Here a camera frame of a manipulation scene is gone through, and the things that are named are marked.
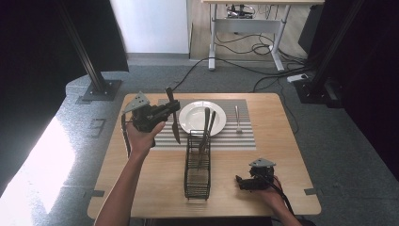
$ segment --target wooden table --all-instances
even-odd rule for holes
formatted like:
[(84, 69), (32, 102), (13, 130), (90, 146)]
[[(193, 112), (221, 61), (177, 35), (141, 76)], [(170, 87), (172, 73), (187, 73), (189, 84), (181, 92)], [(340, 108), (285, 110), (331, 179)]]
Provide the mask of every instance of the wooden table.
[[(202, 3), (211, 4), (211, 44), (209, 49), (209, 70), (215, 69), (215, 33), (241, 32), (241, 33), (272, 33), (276, 37), (273, 45), (269, 46), (276, 67), (284, 71), (279, 58), (279, 43), (287, 23), (291, 5), (323, 5), (325, 0), (202, 0)], [(217, 4), (246, 4), (246, 5), (286, 5), (284, 16), (281, 20), (257, 20), (257, 19), (220, 19), (217, 18)]]
[[(123, 109), (136, 95), (125, 97)], [(166, 94), (146, 94), (152, 105)], [(249, 178), (248, 165), (263, 157), (271, 160), (285, 194), (297, 215), (316, 215), (321, 211), (316, 195), (306, 195), (311, 179), (295, 142), (289, 122), (277, 94), (270, 93), (176, 93), (175, 99), (246, 99), (255, 136), (256, 151), (211, 151), (211, 192), (207, 201), (188, 200), (184, 196), (185, 151), (150, 151), (141, 171), (132, 217), (202, 218), (272, 216), (272, 212), (254, 194), (240, 190), (235, 175)], [(127, 162), (120, 131), (120, 119), (104, 159), (96, 190), (103, 197), (92, 197), (88, 215), (96, 218), (109, 191)]]

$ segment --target dish rack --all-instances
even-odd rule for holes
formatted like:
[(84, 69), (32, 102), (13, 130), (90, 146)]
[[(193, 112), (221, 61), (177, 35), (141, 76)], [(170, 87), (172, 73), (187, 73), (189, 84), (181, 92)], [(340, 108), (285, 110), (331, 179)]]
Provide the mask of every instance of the dish rack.
[(184, 170), (184, 195), (187, 199), (208, 200), (211, 189), (211, 138), (200, 153), (203, 130), (192, 130), (187, 139)]

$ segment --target finger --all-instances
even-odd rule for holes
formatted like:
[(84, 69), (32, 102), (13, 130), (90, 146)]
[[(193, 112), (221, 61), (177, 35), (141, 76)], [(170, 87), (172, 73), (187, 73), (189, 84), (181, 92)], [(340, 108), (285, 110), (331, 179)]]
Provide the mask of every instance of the finger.
[(166, 125), (165, 121), (159, 122), (151, 131), (152, 135), (155, 137), (159, 132), (161, 132)]

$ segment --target gray carpet floor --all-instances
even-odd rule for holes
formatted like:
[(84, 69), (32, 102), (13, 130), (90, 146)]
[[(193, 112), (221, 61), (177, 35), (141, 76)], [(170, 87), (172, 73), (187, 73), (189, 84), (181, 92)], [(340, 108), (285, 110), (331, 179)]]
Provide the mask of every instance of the gray carpet floor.
[[(140, 90), (150, 93), (164, 92), (168, 86), (174, 88), (194, 63), (137, 63), (130, 66), (129, 73), (103, 73), (105, 79), (122, 80), (113, 102), (79, 103), (90, 84), (87, 76), (66, 87), (67, 98), (56, 117), (71, 137), (75, 163), (52, 212), (34, 210), (36, 225), (92, 223), (86, 214), (89, 194), (96, 184), (124, 96)], [(265, 67), (252, 69), (274, 71)], [(263, 74), (220, 62), (214, 72), (209, 72), (206, 63), (200, 63), (175, 92), (251, 92), (262, 77)], [(285, 77), (279, 81), (265, 79), (257, 89), (277, 93), (283, 102), (322, 206), (320, 215), (306, 216), (307, 219), (316, 225), (399, 225), (399, 184), (344, 109), (301, 104), (295, 87)], [(104, 119), (102, 131), (90, 127), (94, 119)], [(140, 224), (142, 220), (132, 222)]]

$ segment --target hand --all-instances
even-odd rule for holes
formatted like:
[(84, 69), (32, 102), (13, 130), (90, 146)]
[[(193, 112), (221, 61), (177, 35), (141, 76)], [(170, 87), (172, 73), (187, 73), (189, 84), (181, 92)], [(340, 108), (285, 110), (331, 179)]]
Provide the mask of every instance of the hand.
[(147, 156), (152, 147), (155, 136), (165, 127), (165, 122), (159, 122), (151, 132), (143, 133), (137, 131), (132, 122), (126, 123), (127, 137), (132, 150), (131, 157), (143, 159)]
[[(282, 190), (279, 178), (277, 176), (275, 176), (273, 184)], [(285, 207), (284, 199), (276, 191), (276, 189), (271, 186), (266, 190), (255, 190), (253, 193), (261, 196), (262, 200), (273, 210), (276, 208)]]

